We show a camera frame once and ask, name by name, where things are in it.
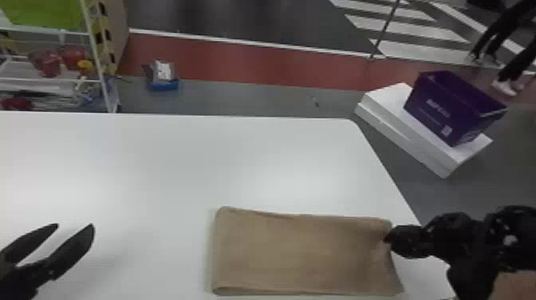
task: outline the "small box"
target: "small box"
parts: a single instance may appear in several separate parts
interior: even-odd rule
[[[506,106],[449,71],[421,73],[404,109],[454,147],[474,140]]]

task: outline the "white foam board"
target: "white foam board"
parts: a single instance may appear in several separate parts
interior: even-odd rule
[[[492,139],[481,134],[470,143],[449,146],[406,112],[404,103],[411,92],[412,87],[405,83],[390,85],[366,93],[361,104],[366,105],[375,116],[379,116],[404,134],[421,152],[426,153],[447,170],[455,170],[492,142]]]
[[[361,119],[373,126],[377,131],[389,138],[398,147],[402,148],[409,155],[413,156],[413,158],[424,164],[437,176],[447,178],[454,171],[454,169],[445,168],[427,153],[420,151],[415,143],[411,142],[402,132],[396,130],[396,128],[385,122],[380,116],[376,116],[373,112],[369,111],[366,104],[358,104],[355,113]]]

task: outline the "gray floor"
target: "gray floor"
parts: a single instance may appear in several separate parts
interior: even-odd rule
[[[182,81],[178,91],[149,92],[142,78],[127,78],[132,83],[120,83],[123,113],[350,118],[422,223],[449,211],[481,218],[503,205],[536,206],[536,112],[528,107],[511,106],[487,131],[494,143],[442,180],[353,115],[359,92],[209,81]]]

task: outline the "green surface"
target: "green surface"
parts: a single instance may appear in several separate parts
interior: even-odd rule
[[[0,8],[15,25],[66,30],[82,28],[78,0],[1,0]]]

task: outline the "white floor stripe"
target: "white floor stripe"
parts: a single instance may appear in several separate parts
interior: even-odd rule
[[[378,14],[389,14],[391,13],[391,6],[382,6],[379,4],[372,4],[368,2],[359,2],[359,1],[351,1],[351,0],[330,0],[331,3],[333,3],[335,6],[338,7],[344,7],[351,10],[362,10],[362,11],[369,11],[373,13]],[[426,21],[435,21],[432,17],[428,16],[427,14],[423,13],[420,10],[410,10],[407,8],[399,8],[396,10],[395,15],[398,17],[406,17],[406,18],[417,18],[421,20]]]
[[[460,13],[458,10],[455,10],[446,4],[439,4],[439,3],[432,3],[432,2],[430,2],[430,4],[435,6],[438,10],[442,10],[445,14],[448,14],[451,17],[457,19],[458,21],[464,23],[465,25],[470,26],[472,29],[480,32],[481,34],[483,34],[487,30],[486,26],[480,24],[479,22],[473,20],[472,18],[469,18],[465,14]],[[524,49],[523,46],[519,45],[518,43],[510,39],[505,40],[502,46],[514,54],[520,53]]]
[[[367,30],[382,30],[384,28],[384,21],[375,18],[363,18],[352,15],[346,15],[348,20],[351,21],[357,28],[363,28]],[[461,41],[463,43],[468,42],[465,38],[459,36],[452,30],[446,30],[443,28],[413,25],[403,22],[392,21],[387,28],[387,31],[394,34],[408,34],[416,37],[423,38],[436,38],[447,41]]]
[[[397,41],[382,41],[379,47],[386,57],[403,58],[414,61],[431,61],[452,65],[471,65],[466,60],[467,51],[431,47],[427,45],[414,45]]]
[[[297,51],[327,53],[327,54],[346,55],[346,56],[354,56],[354,57],[369,57],[370,55],[370,53],[365,53],[365,52],[322,49],[322,48],[314,48],[314,47],[305,47],[305,46],[300,46],[300,45],[284,45],[284,44],[269,43],[269,42],[263,42],[263,41],[247,41],[247,40],[240,40],[240,39],[235,39],[235,38],[210,37],[210,36],[196,35],[196,34],[181,34],[181,33],[172,33],[172,32],[167,32],[167,31],[158,31],[158,30],[141,30],[137,28],[131,28],[129,31],[131,34],[147,34],[147,35],[155,35],[155,36],[166,37],[166,38],[186,38],[190,40],[200,40],[200,41],[218,41],[218,42],[224,42],[224,43],[229,43],[229,44],[255,45],[255,46],[266,47],[266,48],[289,49],[289,50],[297,50]],[[380,59],[385,58],[385,56],[381,54],[377,54],[375,57],[380,58]]]

